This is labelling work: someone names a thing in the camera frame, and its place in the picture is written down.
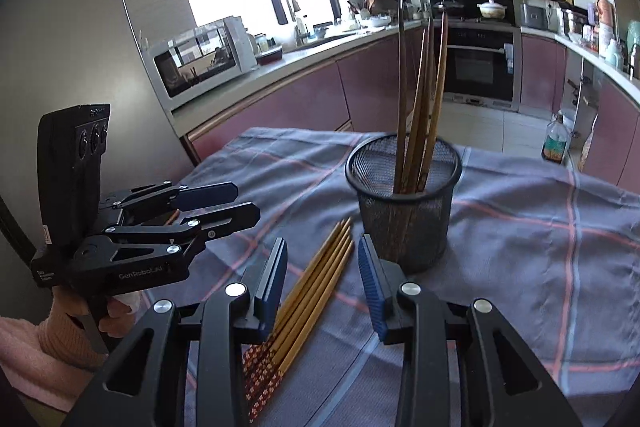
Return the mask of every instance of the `oven door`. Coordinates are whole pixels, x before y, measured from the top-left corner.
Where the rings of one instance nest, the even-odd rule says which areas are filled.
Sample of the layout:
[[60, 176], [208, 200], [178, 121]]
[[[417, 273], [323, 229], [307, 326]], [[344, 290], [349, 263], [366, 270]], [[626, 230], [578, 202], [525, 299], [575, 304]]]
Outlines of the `oven door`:
[[514, 100], [513, 34], [449, 29], [445, 92]]

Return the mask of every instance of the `white casserole pot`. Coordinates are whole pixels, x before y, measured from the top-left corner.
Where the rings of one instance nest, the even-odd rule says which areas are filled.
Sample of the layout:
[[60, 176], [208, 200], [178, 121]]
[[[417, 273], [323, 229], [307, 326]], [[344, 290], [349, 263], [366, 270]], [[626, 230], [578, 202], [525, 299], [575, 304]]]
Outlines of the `white casserole pot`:
[[478, 7], [482, 17], [486, 17], [487, 19], [504, 19], [504, 14], [507, 11], [506, 6], [502, 6], [502, 4], [498, 4], [494, 0], [483, 2], [479, 4]]

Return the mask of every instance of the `countertop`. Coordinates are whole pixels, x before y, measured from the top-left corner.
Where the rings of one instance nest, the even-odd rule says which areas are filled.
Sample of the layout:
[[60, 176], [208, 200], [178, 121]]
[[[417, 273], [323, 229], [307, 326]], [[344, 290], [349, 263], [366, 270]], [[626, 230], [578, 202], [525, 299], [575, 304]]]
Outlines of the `countertop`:
[[608, 64], [604, 58], [600, 57], [596, 52], [591, 50], [587, 50], [577, 44], [574, 44], [568, 37], [564, 35], [559, 35], [555, 32], [536, 30], [533, 28], [525, 28], [524, 26], [520, 29], [523, 35], [536, 35], [539, 37], [544, 37], [546, 39], [551, 39], [556, 42], [560, 42], [563, 46], [566, 46], [571, 51], [577, 53], [581, 57], [584, 57], [585, 60], [589, 61], [593, 66], [603, 73], [605, 73], [614, 84], [616, 84], [635, 104], [638, 108], [640, 108], [640, 80], [629, 80], [629, 76], [623, 71], [614, 68], [611, 64]]
[[[410, 30], [421, 26], [422, 22], [407, 21], [404, 27]], [[254, 71], [238, 76], [175, 109], [169, 115], [169, 120], [176, 134], [184, 136], [235, 103], [283, 78], [396, 33], [398, 33], [398, 25], [387, 26], [382, 30], [351, 35], [308, 50], [285, 53], [282, 60], [260, 66]]]

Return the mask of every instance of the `built-in oven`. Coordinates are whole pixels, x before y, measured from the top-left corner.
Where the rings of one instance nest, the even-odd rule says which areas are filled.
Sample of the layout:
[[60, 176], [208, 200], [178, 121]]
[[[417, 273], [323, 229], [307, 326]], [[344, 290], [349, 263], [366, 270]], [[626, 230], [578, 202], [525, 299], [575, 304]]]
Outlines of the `built-in oven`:
[[[503, 23], [449, 23], [445, 100], [517, 111], [520, 30]], [[440, 39], [436, 38], [436, 56]]]

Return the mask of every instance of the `black mesh cup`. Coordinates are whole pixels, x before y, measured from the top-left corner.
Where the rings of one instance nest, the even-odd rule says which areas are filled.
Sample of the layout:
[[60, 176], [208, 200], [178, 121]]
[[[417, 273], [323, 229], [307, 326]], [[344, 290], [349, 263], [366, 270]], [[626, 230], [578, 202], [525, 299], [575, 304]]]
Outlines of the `black mesh cup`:
[[396, 142], [397, 134], [363, 142], [349, 156], [345, 172], [378, 256], [398, 263], [409, 275], [427, 270], [444, 254], [462, 162], [458, 152], [438, 138], [424, 192], [394, 194]]

